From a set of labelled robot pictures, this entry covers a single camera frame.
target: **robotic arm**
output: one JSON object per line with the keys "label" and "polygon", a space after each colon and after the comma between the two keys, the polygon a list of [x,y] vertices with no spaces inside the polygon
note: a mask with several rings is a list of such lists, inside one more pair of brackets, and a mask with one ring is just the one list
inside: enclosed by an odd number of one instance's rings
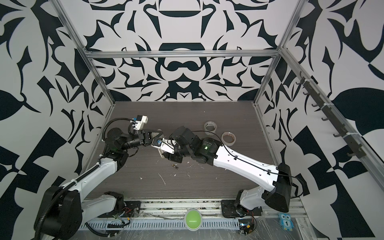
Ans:
{"label": "robotic arm", "polygon": [[136,134],[123,133],[119,128],[112,128],[103,140],[106,148],[100,161],[76,179],[61,187],[50,187],[43,196],[34,224],[35,240],[40,240],[41,233],[60,239],[69,239],[78,228],[89,220],[107,213],[119,215],[124,207],[124,196],[115,192],[91,201],[83,202],[85,197],[103,180],[124,166],[128,157],[127,149],[138,146],[157,148],[164,158],[181,163],[183,157],[190,156],[200,164],[222,167],[240,174],[259,185],[251,190],[240,190],[235,201],[238,215],[241,217],[248,210],[268,205],[280,212],[288,212],[292,187],[289,166],[268,165],[224,146],[220,141],[206,137],[200,139],[190,129],[179,127],[170,139],[164,139],[161,130],[143,129],[148,118],[137,116],[132,122]]}

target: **owl sticker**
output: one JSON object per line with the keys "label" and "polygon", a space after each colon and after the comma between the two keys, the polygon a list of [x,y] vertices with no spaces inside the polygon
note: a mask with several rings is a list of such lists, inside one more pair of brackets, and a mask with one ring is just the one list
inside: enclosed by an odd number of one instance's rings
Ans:
{"label": "owl sticker", "polygon": [[291,215],[279,213],[280,225],[283,227],[283,230],[292,231],[293,222],[291,220]]}

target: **green dome button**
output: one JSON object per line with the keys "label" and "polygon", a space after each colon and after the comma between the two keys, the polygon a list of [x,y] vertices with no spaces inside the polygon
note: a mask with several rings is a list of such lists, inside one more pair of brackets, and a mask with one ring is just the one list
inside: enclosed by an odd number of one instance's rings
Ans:
{"label": "green dome button", "polygon": [[202,223],[202,216],[200,212],[196,209],[190,209],[185,215],[184,223],[191,231],[199,229]]}

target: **tape roll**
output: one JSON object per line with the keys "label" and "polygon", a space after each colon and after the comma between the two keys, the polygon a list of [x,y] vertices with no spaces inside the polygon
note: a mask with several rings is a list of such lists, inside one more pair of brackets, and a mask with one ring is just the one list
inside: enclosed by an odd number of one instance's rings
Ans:
{"label": "tape roll", "polygon": [[[231,141],[231,142],[225,141],[224,137],[226,137],[226,136],[230,136],[233,139],[233,141]],[[233,133],[231,133],[231,132],[225,132],[225,133],[223,133],[223,135],[221,135],[221,141],[226,146],[232,146],[236,142],[236,136]]]}
{"label": "tape roll", "polygon": [[[212,122],[212,121],[208,121],[204,124],[204,130],[205,131],[210,131],[210,132],[213,132],[215,133],[216,132],[216,129],[217,129],[217,125],[216,123]],[[205,132],[205,134],[207,135],[213,135],[213,133],[210,133],[210,132]]]}

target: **work surface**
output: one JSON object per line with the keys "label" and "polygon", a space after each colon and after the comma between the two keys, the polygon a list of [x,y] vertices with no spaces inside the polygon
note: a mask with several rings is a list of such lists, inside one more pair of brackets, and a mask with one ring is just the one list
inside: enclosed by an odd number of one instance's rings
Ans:
{"label": "work surface", "polygon": [[[241,102],[117,102],[113,118],[134,118],[148,116],[147,129],[161,129],[167,138],[180,126],[192,131],[204,130],[204,123],[214,121],[216,134],[232,132],[236,142],[231,148],[255,160],[273,164],[261,131],[256,112],[249,101]],[[112,127],[119,127],[127,133],[129,121],[116,121]],[[207,135],[197,132],[200,138]],[[101,142],[92,159],[96,163],[102,153]],[[125,166],[97,186],[88,198],[93,199],[107,191],[124,194],[125,198],[225,198],[236,197],[241,189],[257,187],[254,182],[223,168],[198,164],[185,157],[177,164],[162,159],[157,149],[139,147],[138,153],[128,158]]]}

